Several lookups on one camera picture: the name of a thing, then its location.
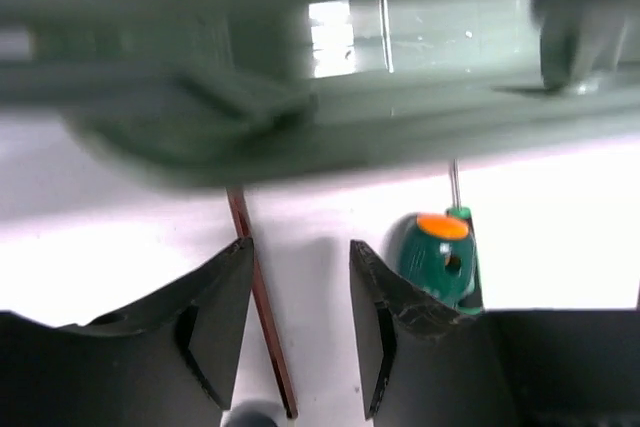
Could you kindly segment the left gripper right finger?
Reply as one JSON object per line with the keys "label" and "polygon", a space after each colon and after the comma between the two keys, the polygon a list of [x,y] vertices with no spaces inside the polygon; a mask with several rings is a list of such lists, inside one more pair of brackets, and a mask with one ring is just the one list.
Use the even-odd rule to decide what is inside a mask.
{"label": "left gripper right finger", "polygon": [[635,310],[465,315],[349,252],[365,417],[376,426],[635,426]]}

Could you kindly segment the dark green slim screwdriver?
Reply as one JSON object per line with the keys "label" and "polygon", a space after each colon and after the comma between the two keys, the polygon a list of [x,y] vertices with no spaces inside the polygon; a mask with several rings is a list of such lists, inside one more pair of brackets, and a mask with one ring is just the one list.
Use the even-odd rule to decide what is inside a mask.
{"label": "dark green slim screwdriver", "polygon": [[468,234],[465,239],[466,246],[464,247],[464,254],[460,263],[464,270],[467,271],[466,276],[469,280],[461,299],[456,305],[456,308],[467,315],[478,315],[484,309],[479,275],[478,250],[472,211],[462,203],[461,199],[459,165],[457,159],[453,159],[449,162],[448,177],[451,187],[452,204],[447,209],[446,214],[449,217],[453,217],[461,221],[468,230]]}

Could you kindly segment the long hex key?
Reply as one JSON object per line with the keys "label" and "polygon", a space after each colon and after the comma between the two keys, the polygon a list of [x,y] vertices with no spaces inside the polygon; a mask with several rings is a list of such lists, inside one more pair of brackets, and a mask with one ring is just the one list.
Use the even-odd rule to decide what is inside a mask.
{"label": "long hex key", "polygon": [[[254,242],[244,190],[240,187],[227,188],[226,196],[237,236],[248,238]],[[253,254],[252,294],[282,405],[287,419],[295,421],[299,417],[296,394],[282,348],[257,247],[254,247]]]}

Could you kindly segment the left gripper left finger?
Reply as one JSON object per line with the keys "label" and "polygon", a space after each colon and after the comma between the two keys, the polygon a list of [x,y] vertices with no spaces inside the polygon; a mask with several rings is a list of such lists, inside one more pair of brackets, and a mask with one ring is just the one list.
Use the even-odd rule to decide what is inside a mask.
{"label": "left gripper left finger", "polygon": [[87,325],[1,315],[5,426],[216,426],[232,403],[254,270],[239,239]]}

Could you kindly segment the green stubby screwdriver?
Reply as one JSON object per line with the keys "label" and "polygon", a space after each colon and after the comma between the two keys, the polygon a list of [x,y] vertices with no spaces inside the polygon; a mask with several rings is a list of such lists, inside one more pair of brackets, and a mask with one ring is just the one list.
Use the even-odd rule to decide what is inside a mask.
{"label": "green stubby screwdriver", "polygon": [[255,400],[241,403],[229,414],[227,427],[277,427],[277,410],[270,402]]}
{"label": "green stubby screwdriver", "polygon": [[460,261],[467,227],[445,214],[418,214],[404,234],[398,274],[442,304],[456,308],[469,278]]}

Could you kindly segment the green plastic toolbox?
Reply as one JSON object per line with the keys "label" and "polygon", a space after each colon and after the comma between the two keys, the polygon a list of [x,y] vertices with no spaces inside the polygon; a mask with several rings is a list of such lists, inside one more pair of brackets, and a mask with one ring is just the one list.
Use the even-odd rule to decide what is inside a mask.
{"label": "green plastic toolbox", "polygon": [[639,0],[1,0],[1,107],[216,188],[639,129]]}

